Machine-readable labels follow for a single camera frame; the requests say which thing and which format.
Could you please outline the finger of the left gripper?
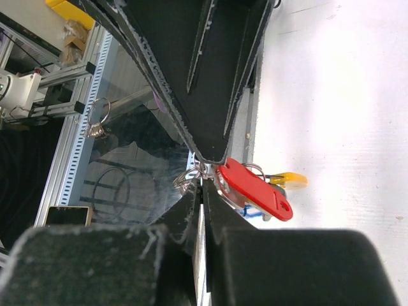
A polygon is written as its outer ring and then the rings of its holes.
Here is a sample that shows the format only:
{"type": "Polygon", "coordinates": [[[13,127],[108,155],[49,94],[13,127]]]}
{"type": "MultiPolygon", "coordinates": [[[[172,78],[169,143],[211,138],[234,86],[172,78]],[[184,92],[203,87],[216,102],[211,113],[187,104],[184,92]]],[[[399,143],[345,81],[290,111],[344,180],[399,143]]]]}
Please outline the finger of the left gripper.
{"type": "Polygon", "coordinates": [[[198,158],[222,164],[270,1],[80,1],[132,57],[198,158]]]}

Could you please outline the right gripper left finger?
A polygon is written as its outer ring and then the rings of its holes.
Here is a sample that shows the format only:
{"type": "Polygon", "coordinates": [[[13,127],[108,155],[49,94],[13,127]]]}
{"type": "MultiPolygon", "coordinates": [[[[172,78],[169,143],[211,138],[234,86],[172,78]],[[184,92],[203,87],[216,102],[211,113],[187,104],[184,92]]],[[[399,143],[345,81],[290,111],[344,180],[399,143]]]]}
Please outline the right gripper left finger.
{"type": "Polygon", "coordinates": [[[26,230],[1,272],[2,305],[196,305],[193,232],[201,188],[148,226],[26,230]]]}

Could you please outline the red tag key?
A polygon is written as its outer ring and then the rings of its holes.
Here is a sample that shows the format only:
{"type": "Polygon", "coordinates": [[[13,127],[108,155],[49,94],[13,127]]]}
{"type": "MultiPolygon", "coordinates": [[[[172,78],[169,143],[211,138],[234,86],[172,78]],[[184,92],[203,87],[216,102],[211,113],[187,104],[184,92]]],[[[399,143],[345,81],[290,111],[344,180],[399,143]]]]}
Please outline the red tag key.
{"type": "Polygon", "coordinates": [[[251,204],[264,216],[289,221],[293,210],[286,197],[233,158],[214,168],[214,184],[226,203],[242,208],[251,204]]]}

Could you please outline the blue tag key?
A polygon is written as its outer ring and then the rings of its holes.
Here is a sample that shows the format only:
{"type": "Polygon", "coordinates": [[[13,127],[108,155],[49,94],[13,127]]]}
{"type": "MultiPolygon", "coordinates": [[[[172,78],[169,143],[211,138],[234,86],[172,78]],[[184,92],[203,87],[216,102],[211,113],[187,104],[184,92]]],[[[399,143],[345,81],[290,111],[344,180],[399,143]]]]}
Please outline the blue tag key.
{"type": "Polygon", "coordinates": [[[255,207],[252,207],[251,205],[245,205],[245,207],[240,209],[238,212],[245,219],[252,219],[255,217],[263,216],[263,213],[261,211],[259,211],[255,207]]]}

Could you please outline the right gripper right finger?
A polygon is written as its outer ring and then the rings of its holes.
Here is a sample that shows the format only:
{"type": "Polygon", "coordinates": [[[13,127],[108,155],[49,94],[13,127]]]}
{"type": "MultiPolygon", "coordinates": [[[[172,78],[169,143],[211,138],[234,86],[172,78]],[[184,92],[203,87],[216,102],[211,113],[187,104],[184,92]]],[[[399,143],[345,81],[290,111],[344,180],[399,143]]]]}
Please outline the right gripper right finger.
{"type": "Polygon", "coordinates": [[[203,183],[213,305],[396,305],[371,241],[343,229],[257,229],[203,183]]]}

